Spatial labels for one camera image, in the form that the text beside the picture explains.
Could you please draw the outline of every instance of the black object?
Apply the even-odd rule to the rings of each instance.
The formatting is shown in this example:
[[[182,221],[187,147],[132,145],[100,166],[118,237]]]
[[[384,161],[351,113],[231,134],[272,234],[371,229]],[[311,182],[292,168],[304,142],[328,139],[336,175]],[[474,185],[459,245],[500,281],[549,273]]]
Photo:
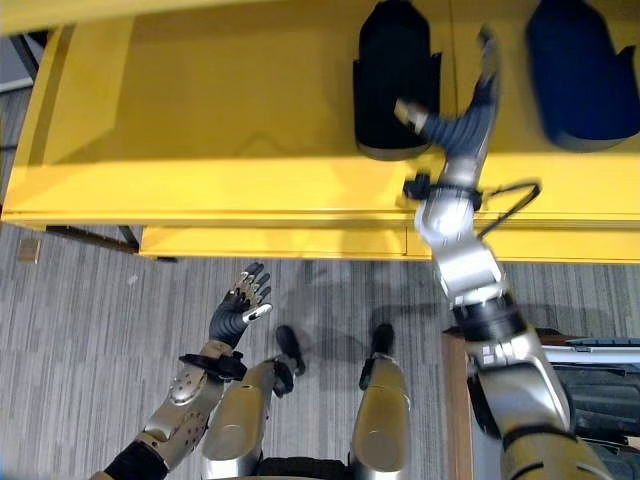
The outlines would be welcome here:
[[[484,237],[491,230],[500,226],[509,217],[511,217],[515,213],[518,213],[524,207],[529,205],[533,200],[536,199],[538,195],[540,195],[542,188],[540,187],[540,183],[537,181],[517,182],[506,185],[504,187],[499,187],[486,195],[487,198],[491,198],[502,195],[503,193],[514,192],[523,189],[529,189],[529,193],[518,200],[509,210],[507,210],[495,220],[491,221],[489,225],[480,230],[480,232],[478,232],[478,237]],[[474,188],[468,188],[443,182],[431,183],[429,174],[424,172],[417,173],[413,180],[405,180],[402,187],[402,193],[405,197],[411,200],[420,201],[427,200],[436,190],[447,190],[452,195],[458,195],[460,198],[468,198],[471,201],[471,204],[473,205],[473,209],[475,211],[478,211],[482,206],[483,197],[481,191]]]
[[[376,361],[374,355],[376,353],[390,355],[393,349],[394,339],[395,333],[393,332],[391,324],[382,323],[376,327],[371,341],[371,353],[369,354],[369,358],[364,361],[362,371],[360,372],[360,381],[358,382],[360,390],[364,391],[369,387],[373,365]]]
[[[45,232],[67,238],[69,240],[88,243],[90,245],[108,248],[109,250],[115,250],[117,252],[137,255],[140,252],[140,244],[135,238],[131,227],[129,227],[128,225],[118,225],[118,228],[120,230],[120,233],[124,234],[125,238],[127,239],[126,242],[107,237],[105,235],[93,233],[82,228],[70,227],[68,225],[48,225],[45,228]],[[170,263],[177,262],[177,259],[173,257],[157,257],[156,260]]]
[[[31,51],[31,47],[29,47],[26,37],[24,35],[12,35],[9,37],[9,40],[11,40],[11,44],[16,50],[16,53],[18,54],[22,65],[24,65],[25,70],[31,77],[31,80],[35,80],[40,65]]]
[[[351,480],[349,469],[339,460],[316,460],[308,457],[266,458],[257,475],[308,477],[326,480]]]
[[[237,311],[234,303],[223,301],[213,315],[209,323],[209,339],[219,340],[235,348],[247,329],[247,324],[242,320],[242,312]]]
[[[431,55],[430,48],[429,23],[407,0],[378,3],[362,26],[353,97],[356,142],[366,155],[399,160],[428,148],[393,110],[405,97],[440,111],[441,55]]]
[[[104,471],[113,480],[162,480],[168,472],[162,458],[140,442],[129,444]]]
[[[276,342],[282,353],[296,361],[295,374],[300,376],[304,374],[307,366],[302,360],[302,352],[300,351],[300,343],[295,332],[289,325],[280,325],[276,328]]]
[[[206,357],[188,353],[180,357],[180,361],[203,369],[213,380],[230,382],[242,380],[247,367],[241,361],[242,353],[233,352],[232,356],[221,355],[219,358]]]
[[[571,340],[567,340],[566,344],[574,347],[640,347],[640,338],[572,338]]]
[[[586,440],[616,480],[640,480],[640,451],[626,445]]]
[[[31,39],[40,45],[42,48],[47,46],[49,40],[49,30],[36,30],[34,32],[27,33]]]
[[[468,198],[476,211],[482,206],[482,193],[478,190],[449,183],[431,183],[428,173],[419,172],[413,180],[405,180],[402,186],[402,193],[411,200],[427,200],[435,190],[450,190],[463,198]]]
[[[566,430],[561,430],[552,425],[540,424],[540,425],[528,425],[526,427],[517,428],[515,430],[511,430],[504,437],[502,437],[502,449],[507,450],[509,446],[515,442],[516,440],[526,437],[528,435],[536,435],[540,433],[546,433],[547,435],[559,435],[561,437],[568,438],[577,442],[578,439],[571,432],[567,432]]]
[[[473,415],[476,417],[476,422],[478,422],[480,429],[490,437],[500,440],[500,429],[496,424],[495,418],[493,418],[489,402],[487,402],[487,397],[477,375],[467,378],[467,389],[469,390],[469,398],[473,407]]]
[[[506,340],[527,329],[508,293],[483,303],[455,307],[453,314],[464,338],[471,342]]]
[[[276,397],[282,398],[293,391],[293,373],[291,373],[286,364],[278,360],[273,362],[273,370],[275,373],[273,393],[276,394]]]
[[[618,443],[640,436],[640,374],[624,367],[553,366],[569,397],[578,435]]]

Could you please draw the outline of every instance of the robotic hand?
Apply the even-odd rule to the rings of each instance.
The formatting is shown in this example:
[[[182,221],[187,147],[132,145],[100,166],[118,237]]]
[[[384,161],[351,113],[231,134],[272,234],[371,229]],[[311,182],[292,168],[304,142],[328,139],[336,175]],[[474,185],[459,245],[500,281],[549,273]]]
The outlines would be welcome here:
[[[198,445],[209,415],[224,390],[224,382],[246,372],[242,354],[234,352],[247,326],[268,314],[263,303],[270,292],[264,265],[253,263],[227,291],[209,324],[209,341],[198,355],[184,355],[182,371],[173,379],[162,405],[135,440],[104,472],[92,480],[161,480]]]
[[[486,28],[479,39],[482,73],[462,116],[442,119],[415,102],[396,103],[397,118],[446,155],[437,183],[418,175],[405,184],[405,194],[421,200],[415,227],[432,249],[436,278],[465,336],[476,417],[488,419],[481,426],[502,439],[503,478],[611,480],[598,457],[571,432],[562,385],[535,330],[521,317],[504,271],[482,240],[488,230],[476,235],[473,229],[500,85],[497,41]],[[526,203],[538,191],[534,188]],[[517,207],[492,227],[515,211]]]

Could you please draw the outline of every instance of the black wire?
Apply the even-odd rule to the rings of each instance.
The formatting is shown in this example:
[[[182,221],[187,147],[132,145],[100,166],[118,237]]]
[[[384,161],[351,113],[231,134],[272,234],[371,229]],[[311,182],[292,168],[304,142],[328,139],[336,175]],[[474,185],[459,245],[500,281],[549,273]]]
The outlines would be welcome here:
[[[512,183],[511,185],[507,185],[506,187],[498,187],[497,190],[494,190],[488,195],[488,198],[491,198],[506,192],[513,192],[516,190],[522,190],[524,188],[530,188],[531,191],[527,193],[524,197],[522,197],[520,200],[518,200],[518,202],[516,202],[516,204],[513,207],[511,207],[509,210],[507,210],[504,214],[500,215],[493,222],[491,222],[489,225],[487,225],[482,230],[480,230],[480,233],[478,233],[479,238],[483,238],[487,233],[489,233],[491,230],[493,230],[497,226],[501,225],[506,219],[511,217],[514,213],[519,212],[524,207],[529,205],[538,195],[540,195],[540,192],[542,189],[540,188],[540,182],[537,182],[537,181],[520,182],[520,183]]]

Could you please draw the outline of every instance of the yellow shelf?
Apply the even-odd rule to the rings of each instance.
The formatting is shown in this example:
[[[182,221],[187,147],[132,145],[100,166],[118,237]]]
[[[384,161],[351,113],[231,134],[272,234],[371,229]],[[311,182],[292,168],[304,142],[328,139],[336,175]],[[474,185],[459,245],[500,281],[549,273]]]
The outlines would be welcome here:
[[[431,23],[433,49],[443,52],[445,113],[470,99],[485,19],[500,40],[503,97],[481,184],[543,182],[539,199],[507,226],[622,232],[621,239],[640,230],[640,136],[572,154],[542,135],[524,44],[537,2],[415,3]],[[617,48],[640,44],[639,0],[594,3]],[[190,231],[410,228],[414,206],[399,199],[403,181],[418,169],[438,171],[442,156],[434,148],[417,160],[377,162],[354,145],[351,65],[371,7],[260,2],[58,29],[2,220]],[[635,61],[640,78],[640,56]],[[512,202],[492,201],[479,222]]]
[[[487,237],[496,255],[514,262],[640,263],[640,232],[503,229]],[[352,258],[426,260],[411,229],[180,228],[144,229],[149,257]]]
[[[259,1],[265,0],[0,0],[0,32],[6,35],[109,17]]]

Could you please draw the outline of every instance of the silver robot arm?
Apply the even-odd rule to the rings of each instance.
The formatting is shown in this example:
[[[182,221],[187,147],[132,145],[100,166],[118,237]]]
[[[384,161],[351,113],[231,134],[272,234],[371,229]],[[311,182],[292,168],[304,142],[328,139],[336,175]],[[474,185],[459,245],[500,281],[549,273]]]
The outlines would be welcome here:
[[[503,479],[611,480],[598,457],[571,432],[565,392],[482,240],[487,231],[474,232],[474,211],[482,202],[477,185],[500,87],[497,41],[486,28],[479,40],[482,73],[462,116],[447,120],[410,101],[396,104],[398,119],[446,155],[437,183],[419,175],[405,184],[405,193],[421,200],[415,227],[431,247],[436,279],[465,336],[474,409],[489,413],[488,430],[503,441]]]
[[[209,341],[198,355],[180,357],[185,366],[162,405],[134,441],[91,480],[161,480],[193,452],[224,383],[240,380],[246,372],[242,355],[233,349],[247,326],[272,308],[262,303],[271,290],[268,274],[257,279],[263,268],[255,263],[240,274],[211,319]]]

